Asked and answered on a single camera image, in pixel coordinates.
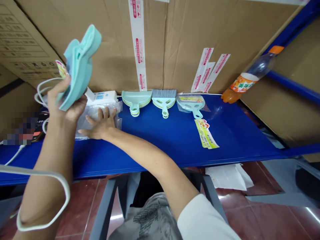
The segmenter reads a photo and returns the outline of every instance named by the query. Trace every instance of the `cardboard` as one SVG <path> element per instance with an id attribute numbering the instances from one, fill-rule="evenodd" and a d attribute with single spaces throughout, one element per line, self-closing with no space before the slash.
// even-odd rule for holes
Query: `cardboard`
<path id="1" fill-rule="evenodd" d="M 0 98 L 0 141 L 6 139 L 13 129 L 19 128 L 19 123 L 38 112 L 40 105 L 34 101 L 35 93 L 32 86 L 23 83 Z"/>
<path id="2" fill-rule="evenodd" d="M 276 58 L 274 71 L 320 93 L 320 18 L 301 32 Z M 242 100 L 290 147 L 320 142 L 320 108 L 265 77 Z M 319 162 L 320 154 L 304 156 Z"/>
<path id="3" fill-rule="evenodd" d="M 58 55 L 13 0 L 0 0 L 0 63 L 22 80 L 59 77 Z"/>
<path id="4" fill-rule="evenodd" d="M 102 43 L 92 58 L 89 83 L 92 91 L 139 90 L 128 0 L 18 2 L 63 59 L 69 42 L 74 38 L 82 39 L 88 26 L 95 25 L 102 35 Z M 144 0 L 148 89 L 163 86 L 166 6 L 164 2 Z"/>
<path id="5" fill-rule="evenodd" d="M 7 84 L 18 79 L 16 75 L 6 69 L 4 66 L 0 65 L 0 88 L 6 86 Z"/>
<path id="6" fill-rule="evenodd" d="M 164 88 L 189 92 L 204 48 L 210 62 L 231 54 L 209 93 L 223 92 L 278 32 L 298 5 L 260 1 L 171 1 L 168 6 Z"/>

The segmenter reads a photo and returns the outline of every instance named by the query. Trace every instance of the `orange bottle cap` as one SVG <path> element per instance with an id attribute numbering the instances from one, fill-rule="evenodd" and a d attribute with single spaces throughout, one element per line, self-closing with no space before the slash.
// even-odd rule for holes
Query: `orange bottle cap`
<path id="1" fill-rule="evenodd" d="M 281 46 L 273 46 L 270 50 L 269 53 L 274 53 L 274 54 L 279 54 L 281 51 L 284 49 L 284 47 Z"/>

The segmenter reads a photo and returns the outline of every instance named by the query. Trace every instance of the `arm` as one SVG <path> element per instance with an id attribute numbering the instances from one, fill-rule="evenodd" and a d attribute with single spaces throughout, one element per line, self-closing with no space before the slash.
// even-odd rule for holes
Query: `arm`
<path id="1" fill-rule="evenodd" d="M 133 160 L 147 169 L 161 184 L 176 220 L 185 206 L 199 194 L 175 162 L 153 144 L 125 133 L 114 127 L 115 112 L 108 118 L 108 109 L 103 117 L 99 110 L 99 122 L 89 116 L 87 120 L 94 126 L 92 130 L 79 130 L 83 135 L 106 140 L 126 152 Z"/>
<path id="2" fill-rule="evenodd" d="M 74 103 L 67 111 L 59 110 L 55 104 L 60 92 L 70 84 L 66 78 L 48 92 L 50 122 L 34 170 L 53 171 L 72 182 L 72 155 L 77 120 L 86 106 L 86 97 Z M 27 183 L 22 204 L 21 222 L 24 226 L 35 226 L 51 221 L 65 202 L 61 183 L 52 177 L 31 176 Z M 29 232 L 17 231 L 14 239 L 54 239 L 61 218 L 50 227 Z"/>

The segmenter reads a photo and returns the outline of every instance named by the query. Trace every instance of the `small brush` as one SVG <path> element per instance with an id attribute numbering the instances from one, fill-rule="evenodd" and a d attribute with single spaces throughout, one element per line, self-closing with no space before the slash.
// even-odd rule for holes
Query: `small brush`
<path id="1" fill-rule="evenodd" d="M 152 101 L 159 107 L 162 108 L 163 118 L 168 118 L 168 108 L 171 108 L 176 101 L 177 90 L 152 90 Z"/>

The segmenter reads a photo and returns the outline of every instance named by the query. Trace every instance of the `dustpan and brush set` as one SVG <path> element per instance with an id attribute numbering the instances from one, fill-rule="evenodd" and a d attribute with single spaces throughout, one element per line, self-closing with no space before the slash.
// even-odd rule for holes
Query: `dustpan and brush set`
<path id="1" fill-rule="evenodd" d="M 176 97 L 177 90 L 158 90 L 144 92 L 130 92 L 122 91 L 123 102 L 130 107 L 130 113 L 133 117 L 138 117 L 140 114 L 140 108 L 148 105 L 151 100 L 152 103 L 162 109 L 162 117 L 168 118 L 168 109 L 173 107 L 175 102 L 179 106 L 187 111 L 193 113 L 195 119 L 201 119 L 203 115 L 199 111 L 205 106 L 205 101 L 202 96 L 188 96 L 180 95 Z"/>

